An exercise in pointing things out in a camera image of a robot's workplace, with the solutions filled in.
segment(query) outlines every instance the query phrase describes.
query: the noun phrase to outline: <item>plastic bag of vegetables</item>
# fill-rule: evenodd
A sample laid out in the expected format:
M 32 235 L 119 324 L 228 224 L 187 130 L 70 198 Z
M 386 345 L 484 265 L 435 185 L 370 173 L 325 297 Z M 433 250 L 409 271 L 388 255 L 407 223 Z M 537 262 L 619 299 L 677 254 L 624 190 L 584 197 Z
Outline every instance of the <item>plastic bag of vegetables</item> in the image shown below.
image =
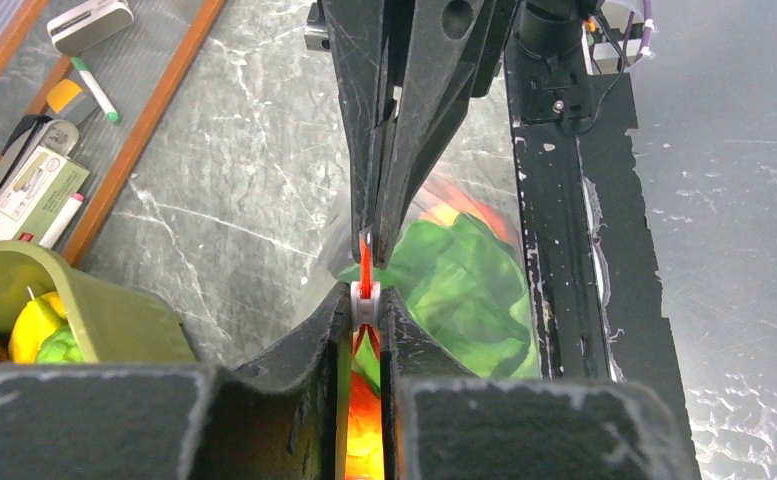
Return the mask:
M 306 318 L 337 280 L 358 278 L 349 222 L 349 196 L 339 194 L 298 318 Z M 514 225 L 448 178 L 431 175 L 409 209 L 389 265 L 374 271 L 383 288 L 397 289 L 430 336 L 483 377 L 540 377 L 534 308 Z M 354 368 L 378 393 L 375 360 L 372 349 L 361 348 Z

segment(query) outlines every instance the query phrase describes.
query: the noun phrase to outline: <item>marker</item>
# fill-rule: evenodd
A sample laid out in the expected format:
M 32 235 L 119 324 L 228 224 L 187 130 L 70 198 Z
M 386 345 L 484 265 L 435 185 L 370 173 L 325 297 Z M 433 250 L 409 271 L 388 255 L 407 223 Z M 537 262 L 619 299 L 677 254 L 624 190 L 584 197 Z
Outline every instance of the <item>marker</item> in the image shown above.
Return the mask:
M 70 221 L 73 220 L 73 217 L 76 215 L 76 212 L 79 211 L 79 208 L 84 201 L 85 197 L 79 193 L 74 193 L 73 196 L 68 198 L 67 203 L 65 203 L 64 207 L 58 212 L 55 220 L 52 221 L 52 225 L 46 230 L 46 233 L 44 233 L 44 236 L 41 238 L 41 241 L 38 242 L 38 245 L 44 248 L 54 247 L 61 237 L 61 234 L 67 229 L 67 225 L 70 225 Z
M 111 104 L 111 101 L 108 100 L 105 92 L 102 91 L 102 87 L 99 86 L 99 83 L 91 74 L 90 70 L 88 70 L 88 66 L 85 65 L 85 62 L 83 62 L 79 57 L 72 57 L 70 60 L 73 62 L 73 66 L 76 67 L 76 70 L 79 71 L 79 75 L 82 76 L 82 80 L 84 80 L 85 85 L 88 86 L 88 90 L 91 91 L 91 94 L 96 99 L 97 103 L 99 104 L 99 108 L 105 112 L 105 116 L 108 118 L 108 121 L 111 123 L 117 123 L 117 121 L 120 120 L 120 115 L 117 114 L 117 109 L 115 109 L 114 105 Z

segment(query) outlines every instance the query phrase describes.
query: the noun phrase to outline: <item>marble countertop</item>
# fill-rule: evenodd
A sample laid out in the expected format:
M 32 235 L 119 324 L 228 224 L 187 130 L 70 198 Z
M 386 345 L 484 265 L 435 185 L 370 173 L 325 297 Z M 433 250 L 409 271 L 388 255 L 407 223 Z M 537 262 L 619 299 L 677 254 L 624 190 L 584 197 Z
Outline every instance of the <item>marble countertop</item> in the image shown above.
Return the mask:
M 166 299 L 205 360 L 239 364 L 301 320 L 347 185 L 308 3 L 228 2 L 82 264 Z M 777 478 L 777 7 L 737 6 L 655 6 L 633 136 L 704 475 Z M 515 211 L 502 79 L 441 168 Z

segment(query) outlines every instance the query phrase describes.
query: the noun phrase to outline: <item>green leafy vegetable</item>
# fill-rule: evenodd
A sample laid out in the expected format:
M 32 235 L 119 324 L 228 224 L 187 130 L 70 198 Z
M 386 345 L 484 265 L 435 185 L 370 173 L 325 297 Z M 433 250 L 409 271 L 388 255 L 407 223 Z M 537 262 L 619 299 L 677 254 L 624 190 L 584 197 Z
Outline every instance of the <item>green leafy vegetable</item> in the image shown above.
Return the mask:
M 69 325 L 64 325 L 41 343 L 35 363 L 83 363 L 82 352 Z
M 463 213 L 450 227 L 426 220 L 412 223 L 388 268 L 375 270 L 374 277 L 383 288 L 395 287 L 421 328 L 472 372 L 538 377 L 532 300 L 515 258 L 510 245 Z M 351 282 L 359 275 L 359 267 L 353 266 L 340 279 Z M 362 366 L 376 361 L 365 344 L 370 345 L 362 342 L 356 368 L 378 385 L 378 368 Z

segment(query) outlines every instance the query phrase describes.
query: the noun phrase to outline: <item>box of staples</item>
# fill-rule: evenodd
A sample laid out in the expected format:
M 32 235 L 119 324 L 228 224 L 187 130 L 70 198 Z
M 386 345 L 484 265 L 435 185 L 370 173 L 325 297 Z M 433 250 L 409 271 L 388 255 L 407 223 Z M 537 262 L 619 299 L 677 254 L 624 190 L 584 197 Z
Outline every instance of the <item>box of staples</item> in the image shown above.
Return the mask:
M 0 240 L 37 244 L 89 172 L 38 146 L 0 190 Z

